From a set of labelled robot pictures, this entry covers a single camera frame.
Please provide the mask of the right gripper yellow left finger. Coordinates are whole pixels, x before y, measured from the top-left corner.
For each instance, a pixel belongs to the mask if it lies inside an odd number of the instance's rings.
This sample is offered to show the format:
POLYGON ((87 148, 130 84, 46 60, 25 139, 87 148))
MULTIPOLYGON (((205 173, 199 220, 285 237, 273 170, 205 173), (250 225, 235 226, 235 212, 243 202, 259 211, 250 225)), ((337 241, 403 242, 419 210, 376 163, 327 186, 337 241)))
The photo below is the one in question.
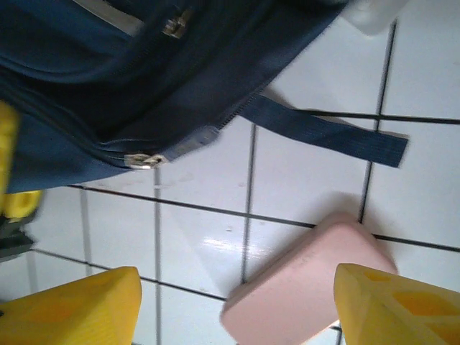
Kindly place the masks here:
POLYGON ((142 301, 136 267, 118 267, 1 304, 2 344, 130 344, 142 301))

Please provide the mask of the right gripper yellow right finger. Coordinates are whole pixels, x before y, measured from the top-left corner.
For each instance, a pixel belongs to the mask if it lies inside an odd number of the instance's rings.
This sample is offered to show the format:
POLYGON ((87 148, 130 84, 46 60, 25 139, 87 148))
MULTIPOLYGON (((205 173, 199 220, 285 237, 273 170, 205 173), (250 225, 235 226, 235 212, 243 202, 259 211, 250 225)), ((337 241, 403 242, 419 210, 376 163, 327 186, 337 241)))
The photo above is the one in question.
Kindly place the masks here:
POLYGON ((459 293, 340 264, 333 294, 347 344, 458 344, 459 293))

